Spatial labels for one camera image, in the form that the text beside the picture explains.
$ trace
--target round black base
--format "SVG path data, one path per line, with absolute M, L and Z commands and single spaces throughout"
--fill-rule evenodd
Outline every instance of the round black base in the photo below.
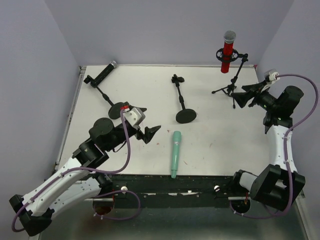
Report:
M 187 124 L 195 120 L 197 113 L 192 109 L 183 109 L 175 116 L 175 120 L 180 124 Z
M 120 110 L 124 106 L 123 102 L 117 102 L 108 111 L 109 118 L 115 120 L 120 118 Z

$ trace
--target red microphone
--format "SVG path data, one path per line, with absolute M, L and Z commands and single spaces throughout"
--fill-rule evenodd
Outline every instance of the red microphone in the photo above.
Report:
M 236 39 L 236 33 L 234 31 L 226 31 L 224 36 L 224 47 L 223 47 L 223 55 L 222 59 L 225 61 L 229 61 L 232 57 L 232 52 L 234 50 L 234 41 Z M 221 64 L 221 72 L 226 74 L 229 72 L 230 62 L 222 62 Z

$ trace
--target microphone head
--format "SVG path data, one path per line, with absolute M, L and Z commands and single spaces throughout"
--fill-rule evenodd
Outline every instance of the microphone head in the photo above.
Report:
M 231 30 L 226 31 L 223 38 L 224 38 L 224 42 L 226 42 L 227 44 L 233 44 L 233 42 L 236 39 L 236 33 Z

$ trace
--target white table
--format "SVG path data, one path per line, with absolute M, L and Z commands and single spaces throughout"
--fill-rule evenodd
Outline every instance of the white table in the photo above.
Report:
M 105 66 L 88 66 L 84 77 L 95 78 Z M 178 175 L 230 176 L 242 169 L 260 174 L 269 164 L 269 146 L 264 133 L 265 111 L 259 106 L 232 108 L 232 98 L 211 91 L 230 84 L 238 68 L 222 74 L 217 67 L 119 66 L 99 85 L 114 102 L 128 101 L 145 107 L 144 128 L 161 125 L 149 144 L 130 139 L 131 159 L 123 174 L 169 175 L 172 135 L 181 131 L 182 143 Z M 178 91 L 171 82 L 173 74 L 185 79 L 180 89 L 186 108 L 197 118 L 187 124 L 176 122 L 181 110 Z M 257 83 L 254 68 L 243 68 L 236 85 Z M 82 83 L 70 128 L 61 155 L 61 167 L 78 146 L 89 137 L 89 129 L 99 118 L 108 117 L 109 104 L 89 84 Z M 113 121 L 117 126 L 120 119 Z M 117 170 L 127 157 L 127 147 L 109 153 L 99 169 Z

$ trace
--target gray floor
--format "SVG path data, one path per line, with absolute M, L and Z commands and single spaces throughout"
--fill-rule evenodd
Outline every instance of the gray floor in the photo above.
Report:
M 265 216 L 259 204 L 251 215 Z M 118 209 L 122 217 L 133 210 Z M 82 202 L 58 216 L 41 240 L 306 240 L 298 209 L 285 217 L 251 220 L 234 215 L 230 209 L 176 208 L 143 209 L 128 221 L 93 217 L 91 202 Z

